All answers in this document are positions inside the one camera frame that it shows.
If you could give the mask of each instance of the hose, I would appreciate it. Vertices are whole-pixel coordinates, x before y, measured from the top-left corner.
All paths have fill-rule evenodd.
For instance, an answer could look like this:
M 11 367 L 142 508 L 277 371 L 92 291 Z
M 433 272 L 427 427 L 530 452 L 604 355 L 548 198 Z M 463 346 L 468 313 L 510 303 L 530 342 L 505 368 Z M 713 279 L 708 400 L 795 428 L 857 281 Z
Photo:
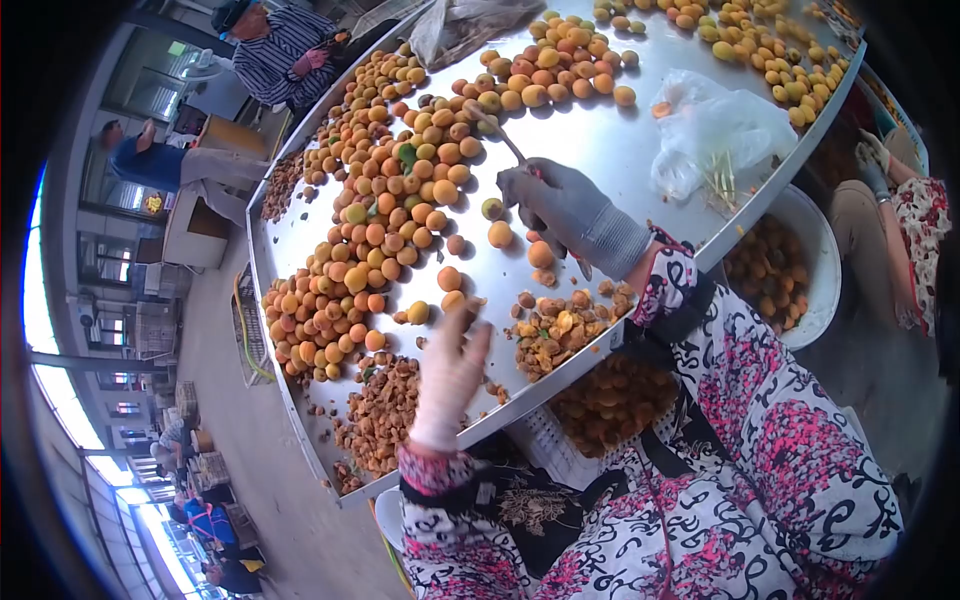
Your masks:
M 376 523 L 376 505 L 373 503 L 373 498 L 368 498 L 367 503 L 370 504 L 370 512 L 373 515 L 373 522 Z M 387 554 L 390 555 L 390 562 L 394 564 L 394 569 L 396 569 L 396 574 L 400 577 L 400 581 L 403 582 L 403 586 L 407 588 L 407 592 L 410 593 L 410 596 L 415 597 L 414 589 L 410 586 L 410 581 L 407 579 L 407 574 L 403 571 L 403 567 L 400 565 L 400 561 L 396 557 L 394 547 L 391 546 L 387 541 L 387 538 L 383 535 L 383 532 L 380 532 L 380 538 L 383 540 L 383 545 L 387 548 Z
M 247 357 L 247 363 L 250 364 L 251 369 L 260 374 L 263 377 L 266 377 L 270 381 L 276 382 L 276 377 L 271 372 L 266 372 L 263 369 L 260 369 L 260 366 L 253 362 L 253 357 L 250 356 L 250 338 L 247 337 L 247 320 L 243 317 L 243 308 L 240 306 L 240 275 L 237 274 L 233 278 L 233 303 L 237 307 L 237 315 L 240 317 L 240 330 L 243 332 L 243 353 Z

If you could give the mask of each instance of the air conditioner unit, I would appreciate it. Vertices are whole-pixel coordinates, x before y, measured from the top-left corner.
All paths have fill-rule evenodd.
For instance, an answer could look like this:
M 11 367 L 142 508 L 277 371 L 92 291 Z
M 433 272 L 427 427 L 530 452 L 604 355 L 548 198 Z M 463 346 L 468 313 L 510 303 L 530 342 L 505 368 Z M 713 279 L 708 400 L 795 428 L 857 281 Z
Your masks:
M 80 324 L 85 328 L 90 328 L 97 323 L 97 308 L 93 302 L 78 301 L 77 313 L 80 315 Z

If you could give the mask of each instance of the blue shirt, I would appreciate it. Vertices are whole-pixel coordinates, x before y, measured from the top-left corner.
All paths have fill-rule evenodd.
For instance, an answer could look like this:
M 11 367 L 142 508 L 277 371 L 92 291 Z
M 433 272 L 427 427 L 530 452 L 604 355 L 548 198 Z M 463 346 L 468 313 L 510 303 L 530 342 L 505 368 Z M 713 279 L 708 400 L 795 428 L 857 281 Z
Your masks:
M 139 137 L 128 137 L 113 149 L 110 155 L 113 173 L 123 181 L 176 194 L 180 189 L 180 163 L 186 149 L 154 142 L 150 148 L 138 153 L 136 140 Z
M 214 508 L 210 516 L 206 514 L 206 508 L 197 502 L 197 498 L 191 499 L 183 504 L 183 512 L 190 522 L 190 528 L 201 540 L 217 540 L 223 543 L 236 543 L 233 536 L 233 527 L 227 518 L 227 512 L 219 506 Z

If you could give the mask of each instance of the red floral dress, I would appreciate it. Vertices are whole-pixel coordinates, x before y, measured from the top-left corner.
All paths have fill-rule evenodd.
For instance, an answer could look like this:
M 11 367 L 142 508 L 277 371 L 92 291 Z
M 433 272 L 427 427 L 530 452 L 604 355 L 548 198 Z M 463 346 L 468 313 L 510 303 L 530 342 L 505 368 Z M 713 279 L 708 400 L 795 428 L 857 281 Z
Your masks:
M 940 241 L 951 225 L 944 183 L 932 177 L 915 177 L 897 188 L 894 210 L 900 233 L 910 257 L 913 306 L 897 306 L 897 320 L 905 329 L 919 326 L 924 335 L 933 335 L 934 282 Z
M 632 319 L 670 314 L 696 285 L 691 252 L 655 261 Z M 816 378 L 759 315 L 718 286 L 706 321 L 672 347 L 688 397 L 723 447 L 685 444 L 683 420 L 655 427 L 690 467 L 664 476 L 643 444 L 613 468 L 628 490 L 584 513 L 579 538 L 542 580 L 507 529 L 470 511 L 403 504 L 405 563 L 418 598 L 845 598 L 893 552 L 902 531 L 883 471 Z M 466 453 L 399 452 L 425 497 L 462 490 L 484 463 Z

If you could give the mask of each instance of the cap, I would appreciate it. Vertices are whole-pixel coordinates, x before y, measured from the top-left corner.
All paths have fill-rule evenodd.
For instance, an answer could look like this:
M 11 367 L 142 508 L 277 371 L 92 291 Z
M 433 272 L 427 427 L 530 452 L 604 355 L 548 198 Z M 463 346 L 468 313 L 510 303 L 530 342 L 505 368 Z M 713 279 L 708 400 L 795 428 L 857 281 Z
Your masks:
M 210 25 L 213 31 L 218 34 L 225 34 L 233 29 L 240 17 L 252 3 L 252 0 L 227 0 L 219 7 L 213 10 L 213 16 L 210 17 Z

